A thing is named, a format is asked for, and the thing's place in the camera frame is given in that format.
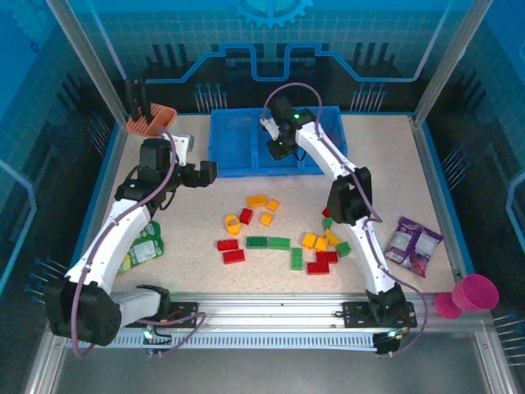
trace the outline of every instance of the pink plastic cup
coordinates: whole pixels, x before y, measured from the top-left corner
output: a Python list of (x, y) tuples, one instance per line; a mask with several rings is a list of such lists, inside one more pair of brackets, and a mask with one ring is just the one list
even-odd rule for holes
[(500, 300), (498, 289), (482, 275), (468, 275), (452, 290), (452, 301), (461, 310), (477, 312), (495, 308)]
[(452, 301), (452, 293), (439, 293), (434, 300), (437, 314), (442, 318), (455, 319), (461, 315), (461, 309)]

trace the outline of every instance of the robotic arm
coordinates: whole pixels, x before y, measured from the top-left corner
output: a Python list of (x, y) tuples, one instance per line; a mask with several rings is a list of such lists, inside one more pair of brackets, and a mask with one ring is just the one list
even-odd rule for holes
[(82, 286), (77, 336), (81, 341), (107, 346), (121, 327), (141, 318), (160, 320), (169, 314), (169, 290), (141, 285), (126, 293), (112, 293), (112, 284), (133, 241), (162, 207), (167, 193), (174, 194), (179, 186), (207, 187), (217, 178), (217, 164), (214, 162), (202, 161), (199, 171), (195, 170), (194, 164), (186, 163), (186, 154), (193, 145), (190, 135), (175, 135), (173, 139), (176, 154), (166, 140), (148, 139), (142, 143), (139, 166), (133, 171), (137, 171), (137, 177), (131, 179), (132, 172), (118, 187), (109, 217), (91, 246), (64, 278), (46, 285), (43, 297), (53, 334), (71, 337), (71, 307), (75, 289), (97, 239), (120, 214), (151, 195), (167, 177), (171, 161), (176, 160), (175, 170), (164, 188), (146, 205), (129, 212), (103, 238)]
[(373, 226), (370, 222), (365, 223), (371, 213), (348, 169), (354, 172), (367, 199), (372, 202), (370, 171), (351, 163), (329, 140), (320, 124), (318, 131), (316, 130), (316, 117), (309, 109), (297, 111), (285, 97), (276, 98), (268, 107), (272, 118), (262, 119), (261, 123), (272, 137), (267, 143), (270, 155), (275, 160), (280, 160), (296, 152), (298, 147), (303, 148), (333, 180), (327, 207), (334, 221), (342, 224), (350, 234), (353, 246), (358, 251), (369, 306), (375, 320), (380, 325), (388, 324), (393, 318), (397, 318), (406, 300), (401, 286), (380, 268), (389, 272)]

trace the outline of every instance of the green snack bag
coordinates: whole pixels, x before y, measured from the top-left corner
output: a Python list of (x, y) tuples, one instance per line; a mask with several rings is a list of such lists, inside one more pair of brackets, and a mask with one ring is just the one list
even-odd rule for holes
[(128, 271), (144, 261), (162, 256), (164, 254), (164, 242), (161, 240), (160, 233), (161, 227), (157, 222), (148, 223), (128, 250), (119, 267), (119, 273)]

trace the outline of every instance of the orange toy block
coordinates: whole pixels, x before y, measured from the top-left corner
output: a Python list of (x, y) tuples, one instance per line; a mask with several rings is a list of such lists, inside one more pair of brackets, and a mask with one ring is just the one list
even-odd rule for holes
[(314, 234), (307, 233), (306, 236), (304, 236), (303, 239), (303, 247), (308, 250), (313, 249), (313, 245), (315, 244), (315, 239), (317, 237)]
[(226, 219), (226, 229), (231, 236), (238, 236), (240, 234), (240, 222), (235, 215), (228, 215)]
[(272, 223), (272, 220), (273, 220), (273, 215), (271, 215), (270, 213), (265, 212), (261, 215), (261, 224), (263, 224), (266, 227), (270, 226), (270, 224)]
[(266, 195), (252, 195), (246, 198), (248, 208), (263, 207), (266, 205)]
[(317, 242), (315, 243), (316, 252), (325, 252), (327, 247), (328, 247), (327, 238), (321, 238), (321, 237), (317, 238)]
[(268, 204), (266, 204), (266, 209), (268, 211), (275, 212), (278, 208), (279, 208), (279, 201), (277, 201), (276, 199), (271, 199), (270, 201), (268, 201)]
[(328, 243), (332, 246), (338, 246), (341, 243), (341, 240), (337, 238), (336, 234), (329, 228), (325, 230), (325, 236), (328, 239)]

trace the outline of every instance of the toy block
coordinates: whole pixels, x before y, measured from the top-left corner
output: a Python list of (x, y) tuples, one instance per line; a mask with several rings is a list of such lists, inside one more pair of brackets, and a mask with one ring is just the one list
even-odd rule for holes
[(304, 236), (303, 239), (303, 247), (308, 250), (313, 249), (313, 245), (315, 244), (316, 236), (314, 234), (307, 233), (306, 236)]
[(217, 249), (219, 250), (237, 250), (239, 249), (239, 242), (237, 240), (217, 241)]
[(240, 263), (241, 261), (245, 261), (244, 251), (241, 249), (224, 252), (222, 254), (222, 261), (224, 261), (224, 264)]
[(339, 261), (337, 252), (317, 252), (315, 255), (318, 263), (337, 263)]
[(326, 230), (327, 228), (329, 229), (331, 227), (331, 225), (333, 224), (334, 222), (334, 219), (332, 218), (324, 218), (322, 219), (322, 229), (323, 230)]
[(328, 263), (308, 263), (306, 272), (308, 275), (326, 275), (330, 273), (330, 266)]
[(253, 218), (253, 211), (251, 209), (243, 208), (243, 211), (240, 213), (239, 222), (243, 224), (249, 224)]
[(228, 215), (226, 219), (226, 229), (231, 236), (238, 236), (240, 234), (240, 222), (235, 215)]
[(290, 250), (290, 239), (289, 238), (270, 238), (268, 241), (268, 248), (276, 250)]
[(247, 249), (266, 249), (268, 247), (268, 239), (265, 236), (247, 236)]
[(321, 238), (321, 237), (317, 238), (317, 242), (315, 243), (316, 252), (324, 252), (327, 247), (328, 247), (327, 238)]
[(294, 271), (303, 270), (303, 250), (301, 248), (292, 248), (292, 269)]
[(341, 240), (329, 228), (325, 229), (325, 236), (328, 239), (328, 244), (332, 246), (338, 246), (341, 243)]
[(276, 199), (271, 199), (270, 201), (268, 201), (268, 204), (266, 204), (266, 209), (268, 211), (275, 212), (278, 208), (279, 208), (279, 201), (277, 201)]
[(340, 244), (338, 244), (338, 246), (336, 246), (336, 250), (337, 250), (337, 255), (339, 255), (339, 257), (345, 257), (350, 254), (350, 252), (352, 251), (352, 248), (350, 248), (350, 245), (348, 245), (348, 242), (341, 242)]
[(265, 212), (261, 215), (261, 224), (263, 224), (266, 227), (270, 226), (270, 223), (272, 223), (272, 220), (273, 220), (273, 215), (271, 215), (270, 213)]
[(249, 208), (263, 207), (266, 205), (266, 195), (252, 195), (247, 197), (246, 204)]

